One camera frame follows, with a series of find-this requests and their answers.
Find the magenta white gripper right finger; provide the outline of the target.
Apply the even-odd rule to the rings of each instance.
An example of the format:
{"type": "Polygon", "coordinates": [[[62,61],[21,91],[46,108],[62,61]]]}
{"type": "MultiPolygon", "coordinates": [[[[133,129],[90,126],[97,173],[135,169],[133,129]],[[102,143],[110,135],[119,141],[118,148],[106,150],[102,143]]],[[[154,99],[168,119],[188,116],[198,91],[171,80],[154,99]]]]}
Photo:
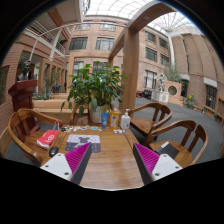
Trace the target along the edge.
{"type": "Polygon", "coordinates": [[[133,154],[144,184],[152,183],[182,169],[170,155],[158,154],[138,143],[133,144],[133,154]]]}

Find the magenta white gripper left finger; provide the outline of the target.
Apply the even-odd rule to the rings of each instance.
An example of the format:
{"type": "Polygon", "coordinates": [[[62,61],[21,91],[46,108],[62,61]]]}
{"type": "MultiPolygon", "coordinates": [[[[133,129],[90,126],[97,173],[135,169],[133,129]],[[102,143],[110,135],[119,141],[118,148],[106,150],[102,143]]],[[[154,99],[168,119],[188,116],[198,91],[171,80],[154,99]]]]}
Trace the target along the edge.
{"type": "Polygon", "coordinates": [[[91,144],[87,143],[67,154],[57,153],[41,169],[79,185],[91,153],[91,144]]]}

